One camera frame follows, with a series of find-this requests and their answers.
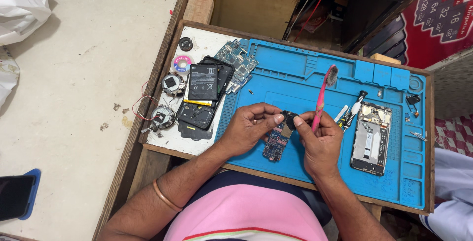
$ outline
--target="blue silicone repair mat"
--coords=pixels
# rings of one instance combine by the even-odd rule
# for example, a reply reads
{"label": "blue silicone repair mat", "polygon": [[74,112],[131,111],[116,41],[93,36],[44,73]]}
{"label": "blue silicone repair mat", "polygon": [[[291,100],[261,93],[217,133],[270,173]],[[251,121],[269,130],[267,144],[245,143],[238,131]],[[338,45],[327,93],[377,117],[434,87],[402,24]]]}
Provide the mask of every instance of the blue silicone repair mat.
{"label": "blue silicone repair mat", "polygon": [[[338,160],[343,180],[356,194],[413,208],[424,207],[425,143],[409,132],[425,133],[425,77],[404,69],[260,40],[241,42],[248,55],[254,55],[259,64],[252,72],[253,78],[236,95],[227,95],[216,140],[241,106],[266,102],[298,114],[315,110],[323,77],[328,68],[336,64],[338,81],[325,90],[324,111],[331,117],[336,117],[345,105],[353,105],[360,90],[368,92],[365,101],[393,110],[384,176],[350,167],[356,128],[353,123],[345,132]],[[405,94],[418,94],[421,98],[416,104],[420,116],[415,118],[411,114],[414,124],[405,122],[405,113],[410,113]],[[304,148],[297,131],[292,133],[281,160],[272,162],[264,158],[263,148],[264,142],[259,141],[251,151],[231,158],[228,163],[313,183],[304,170]]]}

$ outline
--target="person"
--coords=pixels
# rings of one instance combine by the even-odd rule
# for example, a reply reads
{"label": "person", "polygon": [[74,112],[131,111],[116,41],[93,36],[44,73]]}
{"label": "person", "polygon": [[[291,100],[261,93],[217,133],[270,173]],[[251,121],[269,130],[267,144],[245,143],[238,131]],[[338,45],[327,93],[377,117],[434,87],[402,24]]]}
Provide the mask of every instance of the person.
{"label": "person", "polygon": [[[166,241],[327,240],[299,187],[234,171],[212,177],[229,158],[248,152],[260,138],[267,141],[267,133],[284,119],[280,112],[266,103],[238,108],[214,145],[139,191],[109,220],[98,240],[149,240],[171,220]],[[305,147],[304,168],[342,239],[393,241],[340,177],[342,130],[323,112],[313,133],[314,116],[314,111],[305,112],[294,117],[294,125]]]}

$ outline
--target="red checkered cloth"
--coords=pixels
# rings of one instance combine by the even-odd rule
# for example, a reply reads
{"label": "red checkered cloth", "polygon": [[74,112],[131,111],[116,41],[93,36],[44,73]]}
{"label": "red checkered cloth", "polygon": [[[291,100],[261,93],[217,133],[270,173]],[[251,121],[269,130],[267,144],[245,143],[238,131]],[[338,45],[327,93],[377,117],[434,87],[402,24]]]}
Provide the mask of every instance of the red checkered cloth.
{"label": "red checkered cloth", "polygon": [[473,158],[473,115],[442,120],[435,118],[435,141],[456,153]]}

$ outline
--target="man's right hand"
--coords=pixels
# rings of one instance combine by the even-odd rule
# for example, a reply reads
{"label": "man's right hand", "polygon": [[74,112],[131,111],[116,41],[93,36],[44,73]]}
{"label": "man's right hand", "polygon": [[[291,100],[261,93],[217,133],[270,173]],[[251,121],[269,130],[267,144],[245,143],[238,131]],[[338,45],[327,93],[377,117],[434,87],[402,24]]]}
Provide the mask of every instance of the man's right hand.
{"label": "man's right hand", "polygon": [[337,161],[343,131],[328,113],[323,112],[317,132],[312,132],[308,123],[312,122],[315,114],[315,111],[311,111],[301,114],[300,117],[294,117],[294,125],[305,147],[305,170],[314,180],[339,177]]}

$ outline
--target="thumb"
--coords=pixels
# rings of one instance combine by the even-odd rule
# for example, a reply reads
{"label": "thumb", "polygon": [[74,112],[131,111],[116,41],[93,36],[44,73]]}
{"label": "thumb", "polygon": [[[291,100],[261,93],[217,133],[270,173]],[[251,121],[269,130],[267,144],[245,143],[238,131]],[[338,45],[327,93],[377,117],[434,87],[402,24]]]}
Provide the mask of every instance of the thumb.
{"label": "thumb", "polygon": [[312,143],[317,142],[316,135],[312,132],[311,127],[300,117],[294,117],[294,126],[299,132],[300,137],[304,141],[304,143]]}
{"label": "thumb", "polygon": [[258,137],[264,135],[269,130],[272,130],[284,120],[284,115],[278,114],[272,117],[266,118],[263,122],[256,124],[253,129],[256,132],[255,135]]}

